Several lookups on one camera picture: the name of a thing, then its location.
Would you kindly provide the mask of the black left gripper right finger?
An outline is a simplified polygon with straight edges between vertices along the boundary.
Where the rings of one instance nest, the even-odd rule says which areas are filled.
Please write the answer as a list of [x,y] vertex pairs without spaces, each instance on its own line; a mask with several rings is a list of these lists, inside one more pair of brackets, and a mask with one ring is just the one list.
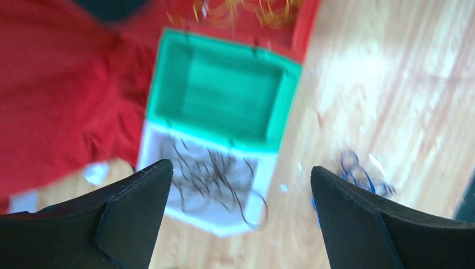
[[310,183],[331,268],[474,267],[474,223],[403,206],[322,166]]

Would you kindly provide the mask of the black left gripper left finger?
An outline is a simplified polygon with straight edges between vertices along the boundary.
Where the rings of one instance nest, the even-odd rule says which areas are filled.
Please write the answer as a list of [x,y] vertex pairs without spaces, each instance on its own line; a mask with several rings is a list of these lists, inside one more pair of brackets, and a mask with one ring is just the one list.
[[1,216],[1,267],[147,268],[173,173],[163,159],[38,212]]

